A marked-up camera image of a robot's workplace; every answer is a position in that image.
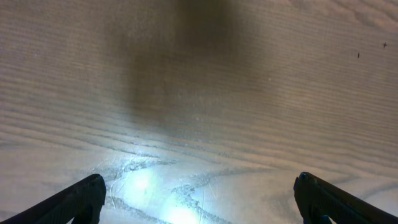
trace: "wooden surface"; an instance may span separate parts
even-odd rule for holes
[[[0,219],[100,173],[102,223],[302,223],[304,170],[398,215],[397,38],[396,0],[2,0]]]

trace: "wood grain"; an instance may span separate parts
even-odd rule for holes
[[[3,0],[0,219],[100,173],[102,223],[302,223],[304,170],[398,215],[397,34],[395,0]]]

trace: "wooden table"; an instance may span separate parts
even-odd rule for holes
[[[92,173],[102,223],[302,223],[301,171],[398,215],[397,37],[396,0],[2,0],[0,219]]]

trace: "brown wood tabletop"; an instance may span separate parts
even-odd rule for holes
[[[0,220],[93,173],[101,223],[302,223],[302,171],[398,215],[397,40],[397,0],[2,0]]]

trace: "black object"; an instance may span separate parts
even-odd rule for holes
[[[1,223],[98,224],[105,195],[104,179],[93,174]]]
[[[398,223],[398,218],[384,212],[344,190],[302,172],[294,183],[294,198],[304,224]]]

